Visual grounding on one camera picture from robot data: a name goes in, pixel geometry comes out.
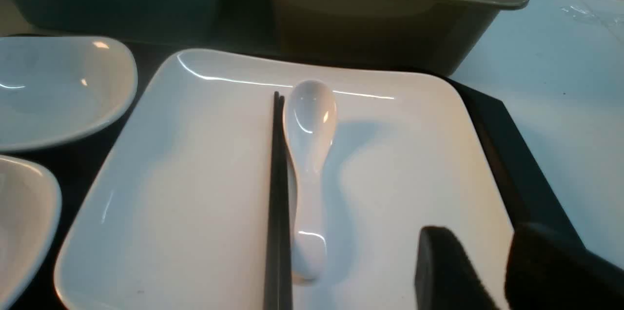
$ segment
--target khaki plastic bin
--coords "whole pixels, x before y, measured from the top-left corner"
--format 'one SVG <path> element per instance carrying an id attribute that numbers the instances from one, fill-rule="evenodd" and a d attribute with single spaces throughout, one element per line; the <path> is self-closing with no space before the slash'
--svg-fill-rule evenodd
<path id="1" fill-rule="evenodd" d="M 528 0 L 272 0 L 283 52 L 452 74 L 500 10 Z"/>

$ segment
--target spoon handle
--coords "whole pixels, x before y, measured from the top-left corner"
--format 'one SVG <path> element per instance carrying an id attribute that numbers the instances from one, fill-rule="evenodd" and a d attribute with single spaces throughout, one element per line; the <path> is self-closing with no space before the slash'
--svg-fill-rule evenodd
<path id="1" fill-rule="evenodd" d="M 321 177 L 297 178 L 297 208 L 292 230 L 292 270 L 305 280 L 321 275 L 327 259 L 323 232 Z"/>

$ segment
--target chopsticks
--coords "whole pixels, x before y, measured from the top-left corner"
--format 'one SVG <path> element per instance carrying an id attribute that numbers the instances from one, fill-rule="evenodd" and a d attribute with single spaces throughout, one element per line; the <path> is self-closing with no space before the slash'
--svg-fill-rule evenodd
<path id="1" fill-rule="evenodd" d="M 282 126 L 284 97 L 273 95 L 271 188 L 265 266 L 264 310 L 292 310 L 293 279 L 290 266 L 290 208 L 286 141 Z"/>

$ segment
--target white ceramic spoon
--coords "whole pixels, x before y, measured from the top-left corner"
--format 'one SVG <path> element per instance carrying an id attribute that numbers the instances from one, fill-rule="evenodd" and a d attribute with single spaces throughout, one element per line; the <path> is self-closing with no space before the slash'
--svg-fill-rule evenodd
<path id="1" fill-rule="evenodd" d="M 321 173 L 336 132 L 334 93 L 320 81 L 296 85 L 284 105 L 284 134 L 297 181 L 292 270 L 303 279 L 321 275 L 327 258 Z"/>

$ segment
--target black tray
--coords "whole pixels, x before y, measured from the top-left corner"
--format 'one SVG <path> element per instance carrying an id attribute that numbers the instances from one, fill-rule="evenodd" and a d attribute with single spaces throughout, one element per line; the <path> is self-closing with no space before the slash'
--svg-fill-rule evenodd
<path id="1" fill-rule="evenodd" d="M 47 150 L 11 154 L 48 168 L 60 184 L 63 199 L 60 222 L 50 251 L 32 283 L 13 305 L 13 310 L 65 308 L 57 297 L 53 284 L 54 264 L 60 246 L 96 174 L 136 106 L 136 102 L 145 91 L 145 87 L 160 64 L 169 55 L 181 50 L 180 47 L 143 43 L 126 43 L 126 45 L 136 60 L 138 88 L 131 107 L 118 121 L 105 130 L 74 143 Z M 327 65 L 314 60 L 290 59 L 289 61 Z M 357 65 L 340 66 L 358 68 Z M 425 72 L 402 67 L 386 70 Z M 442 79 L 454 86 L 468 108 L 513 226 L 527 221 L 542 223 L 568 237 L 573 243 L 582 246 L 582 241 L 553 194 L 533 155 L 529 152 L 505 105 L 498 99 L 451 79 L 445 77 Z"/>

